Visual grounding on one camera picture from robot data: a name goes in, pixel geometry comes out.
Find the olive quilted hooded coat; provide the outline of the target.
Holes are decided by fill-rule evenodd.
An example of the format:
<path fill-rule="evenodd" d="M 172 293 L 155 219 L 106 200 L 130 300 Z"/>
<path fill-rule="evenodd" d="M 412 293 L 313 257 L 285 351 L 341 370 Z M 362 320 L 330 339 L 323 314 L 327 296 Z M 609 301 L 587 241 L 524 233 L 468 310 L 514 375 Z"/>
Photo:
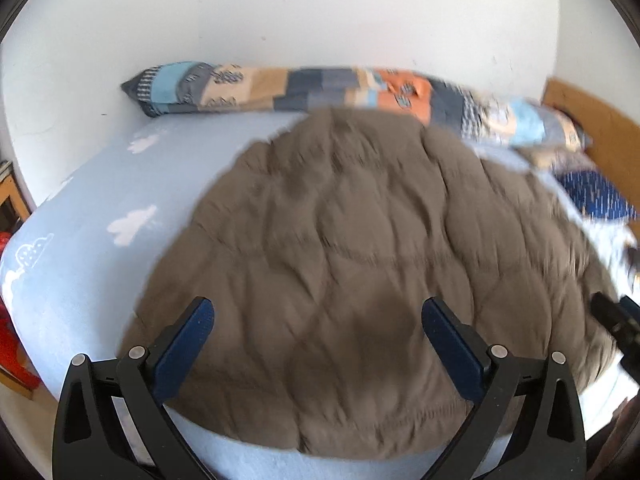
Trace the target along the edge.
<path fill-rule="evenodd" d="M 589 299 L 613 290 L 531 172 L 406 115 L 317 110 L 205 193 L 124 345 L 206 297 L 216 325 L 176 412 L 246 443 L 379 460 L 437 448 L 469 413 L 424 336 L 425 299 L 516 356 L 564 353 L 585 389 L 615 356 Z"/>

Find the light blue cloud bedsheet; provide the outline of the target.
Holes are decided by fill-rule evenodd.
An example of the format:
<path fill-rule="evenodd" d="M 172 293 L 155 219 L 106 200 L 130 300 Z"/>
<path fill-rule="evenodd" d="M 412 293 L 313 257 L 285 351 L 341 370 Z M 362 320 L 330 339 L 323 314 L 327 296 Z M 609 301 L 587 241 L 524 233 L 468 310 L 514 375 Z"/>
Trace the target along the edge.
<path fill-rule="evenodd" d="M 111 359 L 156 260 L 216 177 L 252 142 L 270 140 L 304 113 L 171 115 L 152 119 L 77 169 L 17 231 L 1 260 L 2 298 L 26 353 L 56 398 L 72 357 Z M 624 262 L 631 232 L 582 220 L 548 172 L 536 176 L 585 230 L 616 292 L 639 302 Z M 617 364 L 580 396 L 587 434 L 637 386 Z M 223 437 L 169 410 L 183 437 L 224 479 L 417 479 L 440 452 L 368 463 L 312 458 Z"/>

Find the navy star pattern pillow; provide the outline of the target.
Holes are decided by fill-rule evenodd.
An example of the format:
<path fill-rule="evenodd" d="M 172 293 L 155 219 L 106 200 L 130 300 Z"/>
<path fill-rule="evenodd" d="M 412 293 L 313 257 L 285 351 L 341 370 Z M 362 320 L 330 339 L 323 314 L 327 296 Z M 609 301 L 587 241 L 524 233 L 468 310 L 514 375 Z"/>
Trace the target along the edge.
<path fill-rule="evenodd" d="M 637 209 L 597 170 L 567 171 L 556 180 L 585 218 L 621 222 L 639 218 Z"/>

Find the red plastic stool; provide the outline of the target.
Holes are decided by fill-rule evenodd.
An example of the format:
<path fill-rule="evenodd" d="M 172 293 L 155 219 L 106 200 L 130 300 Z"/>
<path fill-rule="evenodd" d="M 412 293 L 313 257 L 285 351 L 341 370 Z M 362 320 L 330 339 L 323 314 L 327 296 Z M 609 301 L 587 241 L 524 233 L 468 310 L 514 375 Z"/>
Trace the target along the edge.
<path fill-rule="evenodd" d="M 30 369 L 26 353 L 13 328 L 4 302 L 0 307 L 1 383 L 14 392 L 31 399 L 41 379 Z"/>

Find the wooden headboard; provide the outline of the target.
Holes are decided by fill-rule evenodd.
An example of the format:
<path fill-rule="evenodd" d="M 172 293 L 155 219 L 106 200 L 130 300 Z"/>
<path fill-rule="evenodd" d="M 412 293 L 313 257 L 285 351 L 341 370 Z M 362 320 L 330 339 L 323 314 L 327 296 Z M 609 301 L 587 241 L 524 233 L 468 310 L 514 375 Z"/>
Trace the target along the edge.
<path fill-rule="evenodd" d="M 612 105 L 558 78 L 547 80 L 544 105 L 582 127 L 591 144 L 586 154 L 639 213 L 639 125 Z M 639 234 L 639 218 L 621 222 Z"/>

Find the beige pillow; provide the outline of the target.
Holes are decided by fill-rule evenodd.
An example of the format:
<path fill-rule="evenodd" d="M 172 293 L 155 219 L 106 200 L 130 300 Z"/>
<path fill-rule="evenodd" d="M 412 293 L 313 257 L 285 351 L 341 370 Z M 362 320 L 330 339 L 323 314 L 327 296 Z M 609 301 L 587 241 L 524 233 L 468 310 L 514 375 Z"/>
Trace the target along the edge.
<path fill-rule="evenodd" d="M 519 151 L 534 168 L 550 171 L 552 174 L 566 174 L 571 171 L 593 170 L 596 164 L 583 151 L 568 148 L 521 148 Z"/>

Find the wooden shelf with clutter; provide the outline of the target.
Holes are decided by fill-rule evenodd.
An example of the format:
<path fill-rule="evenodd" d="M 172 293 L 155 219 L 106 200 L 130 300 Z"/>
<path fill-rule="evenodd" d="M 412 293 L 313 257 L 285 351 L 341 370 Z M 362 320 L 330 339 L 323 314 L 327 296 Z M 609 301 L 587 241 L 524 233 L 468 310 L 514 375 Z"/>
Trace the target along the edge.
<path fill-rule="evenodd" d="M 13 235 L 30 217 L 32 211 L 15 179 L 13 164 L 2 160 L 0 174 L 1 232 Z"/>

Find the patchwork cartoon rolled quilt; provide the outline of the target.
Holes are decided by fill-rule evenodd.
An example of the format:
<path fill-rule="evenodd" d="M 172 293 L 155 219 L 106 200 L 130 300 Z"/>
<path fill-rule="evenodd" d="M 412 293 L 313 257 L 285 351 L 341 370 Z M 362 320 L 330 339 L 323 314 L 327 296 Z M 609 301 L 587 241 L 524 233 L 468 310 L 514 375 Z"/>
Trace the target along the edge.
<path fill-rule="evenodd" d="M 571 151 L 590 143 L 578 122 L 560 110 L 525 98 L 476 92 L 412 70 L 179 62 L 146 68 L 120 88 L 149 117 L 356 107 L 409 114 L 473 142 Z"/>

